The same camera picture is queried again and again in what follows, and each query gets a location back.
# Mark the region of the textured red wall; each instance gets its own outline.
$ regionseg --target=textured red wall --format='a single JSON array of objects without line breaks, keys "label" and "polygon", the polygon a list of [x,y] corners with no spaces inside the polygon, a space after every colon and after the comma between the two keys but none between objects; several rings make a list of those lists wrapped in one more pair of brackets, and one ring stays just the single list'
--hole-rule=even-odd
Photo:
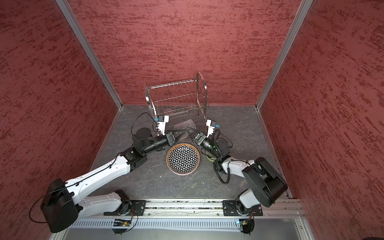
[{"label": "textured red wall", "polygon": [[90,169],[117,108],[54,0],[2,1],[0,19],[0,238],[47,239],[29,208]]},{"label": "textured red wall", "polygon": [[255,104],[301,0],[68,0],[123,103],[201,71],[209,102]]},{"label": "textured red wall", "polygon": [[383,13],[314,0],[262,106],[317,240],[384,237]]}]

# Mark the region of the black and white geometric pattern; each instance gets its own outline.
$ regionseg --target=black and white geometric pattern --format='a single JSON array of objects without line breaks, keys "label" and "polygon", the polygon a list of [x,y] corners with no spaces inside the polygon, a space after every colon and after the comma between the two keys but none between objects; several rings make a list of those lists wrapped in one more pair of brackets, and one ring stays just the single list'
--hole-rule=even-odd
[{"label": "black and white geometric pattern", "polygon": [[188,143],[180,143],[172,147],[167,154],[167,165],[178,175],[192,173],[200,162],[198,150]]}]

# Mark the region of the metal dish rack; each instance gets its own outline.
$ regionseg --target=metal dish rack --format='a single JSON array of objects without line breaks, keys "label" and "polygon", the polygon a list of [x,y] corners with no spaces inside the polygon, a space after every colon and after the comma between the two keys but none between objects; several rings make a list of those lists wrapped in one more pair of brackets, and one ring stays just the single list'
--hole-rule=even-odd
[{"label": "metal dish rack", "polygon": [[175,124],[189,119],[194,122],[196,129],[207,131],[207,84],[200,72],[195,79],[151,87],[145,84],[145,97],[153,118],[169,116],[166,131],[173,130]]}]

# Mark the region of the red wall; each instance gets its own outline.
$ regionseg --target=red wall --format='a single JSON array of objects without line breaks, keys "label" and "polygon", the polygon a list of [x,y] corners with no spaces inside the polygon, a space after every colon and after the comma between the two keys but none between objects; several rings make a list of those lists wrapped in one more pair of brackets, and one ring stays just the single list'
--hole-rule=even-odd
[{"label": "red wall", "polygon": [[255,104],[301,0],[68,0],[125,104],[202,72],[209,102]]},{"label": "red wall", "polygon": [[316,240],[384,237],[383,13],[314,0],[262,106]]},{"label": "red wall", "polygon": [[90,169],[117,108],[54,0],[2,1],[0,18],[0,239],[47,239],[29,208]]}]

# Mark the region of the robotic arm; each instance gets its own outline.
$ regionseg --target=robotic arm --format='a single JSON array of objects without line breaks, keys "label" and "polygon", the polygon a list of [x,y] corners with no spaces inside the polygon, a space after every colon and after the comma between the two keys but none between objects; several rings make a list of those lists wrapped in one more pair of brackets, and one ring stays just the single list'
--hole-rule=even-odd
[{"label": "robotic arm", "polygon": [[167,145],[173,146],[184,133],[185,130],[174,130],[152,137],[150,129],[141,128],[132,136],[132,146],[119,153],[114,160],[66,182],[61,179],[53,181],[40,205],[51,232],[60,232],[78,218],[101,212],[126,215],[131,209],[131,202],[121,190],[102,196],[87,196],[104,184],[141,166],[150,152],[161,151]]},{"label": "robotic arm", "polygon": [[[212,133],[212,139],[196,129],[187,127],[186,130],[192,141],[201,146],[208,157],[215,159],[214,170],[222,183],[228,184],[229,174],[235,174],[244,177],[251,186],[251,189],[239,194],[235,200],[240,215],[249,214],[251,208],[258,204],[270,207],[288,189],[285,180],[265,158],[245,161],[229,156],[227,141],[218,140],[219,130]],[[226,182],[221,179],[219,172],[228,174]]]}]

